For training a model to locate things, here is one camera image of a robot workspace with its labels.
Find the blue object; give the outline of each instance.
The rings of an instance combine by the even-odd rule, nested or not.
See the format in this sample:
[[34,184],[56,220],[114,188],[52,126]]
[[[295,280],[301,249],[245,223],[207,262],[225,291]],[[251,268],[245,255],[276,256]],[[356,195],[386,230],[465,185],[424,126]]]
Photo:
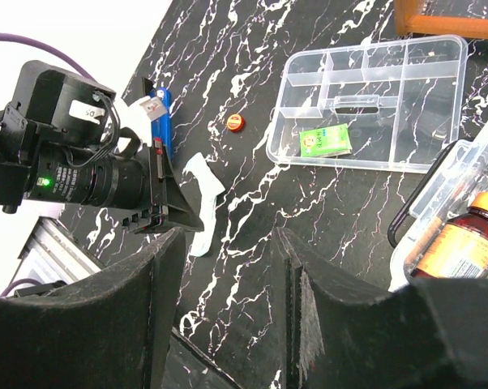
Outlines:
[[172,120],[170,119],[170,106],[172,104],[172,96],[167,88],[155,88],[150,92],[150,97],[158,97],[163,105],[166,107],[168,113],[160,118],[157,118],[151,123],[152,137],[160,138],[166,147],[166,152],[172,159]]

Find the barcode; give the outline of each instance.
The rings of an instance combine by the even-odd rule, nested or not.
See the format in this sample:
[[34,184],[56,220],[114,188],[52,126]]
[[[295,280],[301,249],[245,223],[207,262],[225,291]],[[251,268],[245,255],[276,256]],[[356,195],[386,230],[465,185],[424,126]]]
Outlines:
[[446,277],[448,278],[476,278],[482,269],[467,259],[461,259],[456,263],[456,266],[452,267]]

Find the plastic organizer box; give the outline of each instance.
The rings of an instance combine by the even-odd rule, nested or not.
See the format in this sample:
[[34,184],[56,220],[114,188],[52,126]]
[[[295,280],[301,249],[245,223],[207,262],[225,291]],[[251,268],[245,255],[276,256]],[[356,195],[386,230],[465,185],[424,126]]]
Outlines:
[[474,197],[485,190],[488,190],[488,122],[474,141],[456,143],[413,202],[409,214],[416,220],[391,258],[391,291],[410,281],[409,274],[446,221],[466,213]]
[[[458,138],[467,44],[459,36],[296,53],[268,137],[275,163],[424,173]],[[301,157],[300,132],[349,126],[352,154]]]

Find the orange bottle label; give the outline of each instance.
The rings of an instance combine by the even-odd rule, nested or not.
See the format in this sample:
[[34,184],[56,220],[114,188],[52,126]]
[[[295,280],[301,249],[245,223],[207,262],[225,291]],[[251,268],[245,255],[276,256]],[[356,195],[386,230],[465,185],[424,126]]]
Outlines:
[[446,224],[417,269],[438,278],[476,278],[488,267],[488,240]]

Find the wooden frame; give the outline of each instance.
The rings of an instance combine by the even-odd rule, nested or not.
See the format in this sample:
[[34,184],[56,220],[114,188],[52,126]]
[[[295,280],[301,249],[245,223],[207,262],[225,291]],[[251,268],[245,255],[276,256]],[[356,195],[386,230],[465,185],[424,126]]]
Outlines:
[[420,15],[421,0],[395,0],[396,30],[399,35],[456,34],[466,38],[488,39],[488,19]]

